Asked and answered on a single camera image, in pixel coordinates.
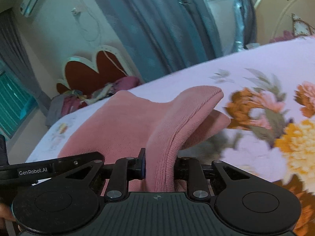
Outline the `person left hand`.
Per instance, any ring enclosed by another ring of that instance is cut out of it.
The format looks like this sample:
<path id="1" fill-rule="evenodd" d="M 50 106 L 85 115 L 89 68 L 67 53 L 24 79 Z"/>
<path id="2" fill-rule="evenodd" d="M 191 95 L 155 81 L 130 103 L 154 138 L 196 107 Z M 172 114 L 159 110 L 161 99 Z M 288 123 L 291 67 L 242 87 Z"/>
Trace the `person left hand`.
<path id="1" fill-rule="evenodd" d="M 0 204 L 0 229 L 1 230 L 6 229 L 6 226 L 5 226 L 6 220 L 11 221 L 11 222 L 16 221 L 10 208 L 7 205 L 1 203 Z"/>

